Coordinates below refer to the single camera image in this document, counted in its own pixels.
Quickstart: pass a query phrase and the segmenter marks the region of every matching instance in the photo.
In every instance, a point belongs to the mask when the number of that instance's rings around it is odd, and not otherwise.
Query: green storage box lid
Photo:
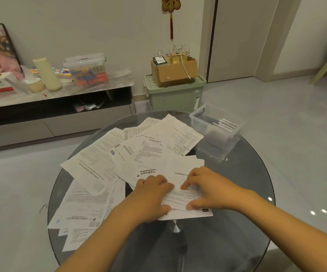
[[[202,87],[206,85],[206,80],[202,76],[194,77],[194,81],[188,84],[183,85],[176,85],[170,87],[158,87],[156,81],[153,79],[151,74],[147,74],[144,76],[143,85],[146,87],[147,94],[157,94],[160,92],[171,92],[171,91],[178,91],[184,89],[191,89]]]

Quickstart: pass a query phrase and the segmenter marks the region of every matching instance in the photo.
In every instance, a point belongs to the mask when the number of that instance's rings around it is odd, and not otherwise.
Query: round glass tabletop
[[[92,144],[113,128],[135,127],[147,117],[163,119],[167,114],[191,125],[187,112],[159,110],[130,115],[102,128],[87,138],[70,156]],[[245,140],[241,139],[220,164],[200,151],[189,155],[205,160],[205,166],[241,187],[254,190],[261,197],[275,196],[270,176],[263,161]],[[48,222],[59,207],[72,176],[61,170],[51,193]],[[126,185],[126,196],[131,192]],[[135,229],[111,268],[111,271],[235,271],[251,272],[260,263],[269,245],[266,237],[249,219],[231,210],[212,210],[214,216],[177,221],[154,221]],[[58,229],[49,229],[52,249],[59,264],[73,252],[62,252],[66,236],[58,236]]]

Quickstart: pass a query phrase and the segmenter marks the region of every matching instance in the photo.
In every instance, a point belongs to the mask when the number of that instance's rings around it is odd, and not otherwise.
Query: green storage box
[[[193,112],[201,106],[206,80],[199,75],[194,78],[194,82],[189,84],[159,88],[152,75],[146,75],[143,85],[150,99],[152,110]]]

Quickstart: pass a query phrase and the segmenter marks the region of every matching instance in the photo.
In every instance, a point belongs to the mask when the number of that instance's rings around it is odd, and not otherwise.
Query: hand
[[[247,191],[205,166],[194,168],[181,185],[181,189],[185,190],[190,185],[199,185],[203,197],[189,202],[187,210],[216,208],[238,211]]]
[[[134,191],[115,209],[120,210],[123,213],[120,215],[128,216],[137,225],[151,222],[172,210],[168,205],[161,205],[161,202],[174,187],[175,185],[168,183],[163,175],[150,175],[146,180],[140,179]]]

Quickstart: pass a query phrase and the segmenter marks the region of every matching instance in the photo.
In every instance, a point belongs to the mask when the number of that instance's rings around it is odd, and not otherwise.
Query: person's left hand
[[[132,219],[137,225],[159,219],[172,210],[169,205],[161,205],[161,202],[174,187],[163,175],[150,175],[146,180],[140,179],[134,191],[113,210]]]

